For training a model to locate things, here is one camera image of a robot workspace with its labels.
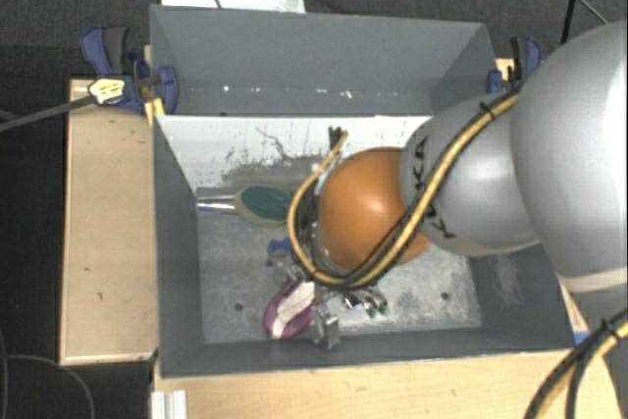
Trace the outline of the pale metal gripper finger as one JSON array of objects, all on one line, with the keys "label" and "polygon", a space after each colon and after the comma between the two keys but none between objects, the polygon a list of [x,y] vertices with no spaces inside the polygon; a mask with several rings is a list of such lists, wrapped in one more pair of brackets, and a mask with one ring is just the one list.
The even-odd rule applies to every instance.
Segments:
[{"label": "pale metal gripper finger", "polygon": [[316,344],[326,344],[328,342],[328,321],[330,311],[326,304],[314,304],[312,306],[312,340]]},{"label": "pale metal gripper finger", "polygon": [[331,349],[340,344],[340,323],[336,315],[323,319],[323,347]]}]

